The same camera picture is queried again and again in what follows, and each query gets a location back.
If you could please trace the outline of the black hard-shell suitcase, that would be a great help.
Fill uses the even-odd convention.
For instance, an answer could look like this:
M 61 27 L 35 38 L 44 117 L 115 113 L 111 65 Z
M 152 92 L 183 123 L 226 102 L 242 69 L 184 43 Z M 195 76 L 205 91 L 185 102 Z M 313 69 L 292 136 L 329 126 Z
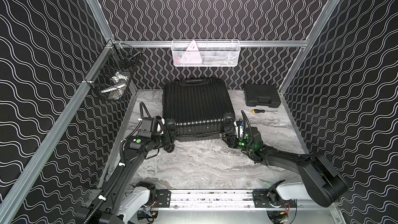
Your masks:
M 219 78 L 170 82 L 162 106 L 162 117 L 180 142 L 218 139 L 236 120 L 226 83 Z

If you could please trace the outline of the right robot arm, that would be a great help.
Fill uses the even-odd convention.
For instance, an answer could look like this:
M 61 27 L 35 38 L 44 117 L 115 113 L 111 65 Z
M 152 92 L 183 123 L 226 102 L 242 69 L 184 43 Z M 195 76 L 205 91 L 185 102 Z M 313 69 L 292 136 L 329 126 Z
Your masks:
M 248 122 L 227 123 L 221 138 L 230 148 L 240 149 L 254 163 L 298 174 L 309 198 L 322 207 L 330 206 L 348 191 L 341 173 L 325 156 L 291 153 L 267 146 L 258 129 Z

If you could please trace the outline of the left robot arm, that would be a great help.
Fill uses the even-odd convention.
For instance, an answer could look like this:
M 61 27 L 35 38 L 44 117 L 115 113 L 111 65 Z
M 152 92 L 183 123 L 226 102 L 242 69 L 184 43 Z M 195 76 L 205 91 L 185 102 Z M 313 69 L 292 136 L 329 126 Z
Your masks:
M 123 196 L 150 151 L 163 148 L 166 152 L 173 152 L 175 132 L 174 119 L 142 118 L 138 133 L 130 134 L 121 142 L 120 160 L 111 177 L 94 200 L 80 208 L 76 223 L 128 224 L 142 206 L 155 204 L 156 189 L 153 184 L 141 183 L 126 199 Z

